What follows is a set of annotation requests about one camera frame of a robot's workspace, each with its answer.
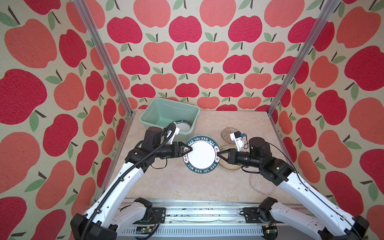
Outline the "cream plate with plant drawing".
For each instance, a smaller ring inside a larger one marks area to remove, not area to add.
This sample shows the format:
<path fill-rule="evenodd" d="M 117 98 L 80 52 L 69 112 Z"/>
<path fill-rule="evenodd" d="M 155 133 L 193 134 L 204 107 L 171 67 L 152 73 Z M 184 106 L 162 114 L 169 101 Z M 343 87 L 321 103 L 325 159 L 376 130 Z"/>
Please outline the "cream plate with plant drawing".
<path fill-rule="evenodd" d="M 236 146 L 233 146 L 233 145 L 224 145 L 222 147 L 220 147 L 220 151 L 225 151 L 225 150 L 228 150 L 228 149 L 235 149 L 237 150 Z M 230 170 L 230 171 L 235 171 L 235 170 L 238 170 L 241 168 L 241 166 L 239 165 L 231 165 L 231 164 L 228 164 L 227 162 L 225 162 L 224 160 L 221 160 L 220 161 L 220 165 L 227 169 L 227 170 Z"/>

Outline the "white plate lettered rim front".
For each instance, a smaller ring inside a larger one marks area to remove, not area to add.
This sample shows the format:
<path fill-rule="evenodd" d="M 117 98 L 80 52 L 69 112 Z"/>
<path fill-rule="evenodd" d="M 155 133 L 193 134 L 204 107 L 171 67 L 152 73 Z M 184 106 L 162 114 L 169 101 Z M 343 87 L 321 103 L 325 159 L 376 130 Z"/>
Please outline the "white plate lettered rim front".
<path fill-rule="evenodd" d="M 207 174 L 218 167 L 220 157 L 217 153 L 220 148 L 214 139 L 204 135 L 194 136 L 187 141 L 187 146 L 193 149 L 183 156 L 189 170 L 196 174 Z"/>

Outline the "white plate dark green rim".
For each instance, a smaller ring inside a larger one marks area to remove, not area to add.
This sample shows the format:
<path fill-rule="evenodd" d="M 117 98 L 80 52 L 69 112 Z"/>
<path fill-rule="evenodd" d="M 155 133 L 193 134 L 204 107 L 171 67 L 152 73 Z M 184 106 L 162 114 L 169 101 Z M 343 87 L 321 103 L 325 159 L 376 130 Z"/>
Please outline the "white plate dark green rim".
<path fill-rule="evenodd" d="M 188 120 L 177 120 L 174 122 L 179 129 L 179 134 L 190 134 L 194 130 L 193 123 Z"/>

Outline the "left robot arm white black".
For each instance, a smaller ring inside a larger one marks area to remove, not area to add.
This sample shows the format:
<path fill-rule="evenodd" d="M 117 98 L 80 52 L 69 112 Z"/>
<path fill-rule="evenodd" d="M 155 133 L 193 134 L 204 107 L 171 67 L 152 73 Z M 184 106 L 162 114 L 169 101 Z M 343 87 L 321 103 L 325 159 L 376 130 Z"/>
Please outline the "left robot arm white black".
<path fill-rule="evenodd" d="M 160 222 L 153 214 L 150 201 L 137 198 L 127 207 L 120 208 L 120 205 L 156 158 L 181 158 L 192 152 L 191 147 L 174 141 L 179 131 L 175 123 L 164 129 L 150 127 L 146 130 L 144 139 L 129 151 L 113 183 L 92 207 L 71 220 L 74 239 L 115 240 L 123 228 L 132 224 L 153 225 L 153 229 L 147 232 L 148 238 L 155 233 Z"/>

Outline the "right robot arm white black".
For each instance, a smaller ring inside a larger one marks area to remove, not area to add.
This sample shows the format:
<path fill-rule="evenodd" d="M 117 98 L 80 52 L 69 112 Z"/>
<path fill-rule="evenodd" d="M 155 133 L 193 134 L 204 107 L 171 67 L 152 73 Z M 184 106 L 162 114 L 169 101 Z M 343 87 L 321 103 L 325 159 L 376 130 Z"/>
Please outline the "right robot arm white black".
<path fill-rule="evenodd" d="M 370 225 L 365 218 L 352 216 L 321 195 L 293 166 L 273 157 L 270 143 L 263 138 L 251 138 L 248 152 L 243 152 L 237 147 L 218 152 L 218 157 L 231 165 L 257 168 L 264 179 L 295 197 L 313 214 L 310 217 L 268 197 L 258 206 L 254 214 L 260 221 L 288 224 L 316 240 L 364 238 Z"/>

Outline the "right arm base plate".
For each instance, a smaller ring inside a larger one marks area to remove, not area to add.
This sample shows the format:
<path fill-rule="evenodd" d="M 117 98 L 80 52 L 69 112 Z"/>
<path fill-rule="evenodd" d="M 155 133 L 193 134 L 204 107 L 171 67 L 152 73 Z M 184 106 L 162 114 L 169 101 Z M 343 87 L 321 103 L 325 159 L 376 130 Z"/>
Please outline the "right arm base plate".
<path fill-rule="evenodd" d="M 274 222 L 278 224 L 282 223 L 272 217 L 271 209 L 260 209 L 259 207 L 243 208 L 239 214 L 245 218 L 247 224 L 272 224 Z"/>

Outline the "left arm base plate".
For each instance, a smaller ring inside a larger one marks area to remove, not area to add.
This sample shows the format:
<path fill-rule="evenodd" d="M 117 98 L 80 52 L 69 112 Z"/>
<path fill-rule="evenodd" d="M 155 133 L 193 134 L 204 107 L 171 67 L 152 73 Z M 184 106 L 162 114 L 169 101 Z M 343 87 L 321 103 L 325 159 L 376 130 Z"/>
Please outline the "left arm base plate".
<path fill-rule="evenodd" d="M 165 223 L 166 208 L 152 208 L 150 213 L 146 213 L 145 217 L 140 220 L 144 224 L 160 224 Z"/>

